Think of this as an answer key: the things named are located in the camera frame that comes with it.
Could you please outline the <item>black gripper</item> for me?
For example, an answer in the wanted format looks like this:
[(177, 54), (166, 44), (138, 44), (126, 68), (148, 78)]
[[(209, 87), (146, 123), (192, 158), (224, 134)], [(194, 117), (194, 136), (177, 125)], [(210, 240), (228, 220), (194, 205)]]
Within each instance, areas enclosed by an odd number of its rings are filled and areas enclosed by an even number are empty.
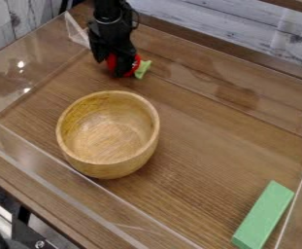
[(116, 56), (113, 75), (117, 78), (132, 74), (136, 62), (136, 48), (130, 41), (134, 29), (133, 14), (118, 14), (114, 17), (94, 16), (88, 23), (89, 46), (97, 62), (110, 54)]

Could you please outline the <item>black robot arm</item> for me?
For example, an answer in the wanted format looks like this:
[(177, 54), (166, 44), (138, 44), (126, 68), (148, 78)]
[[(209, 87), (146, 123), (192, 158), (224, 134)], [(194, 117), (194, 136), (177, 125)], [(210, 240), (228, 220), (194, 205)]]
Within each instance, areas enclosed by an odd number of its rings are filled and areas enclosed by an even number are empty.
[(129, 77), (138, 64), (130, 41), (134, 9), (126, 0), (93, 0), (93, 7), (88, 39), (94, 60), (98, 63), (106, 61), (116, 78)]

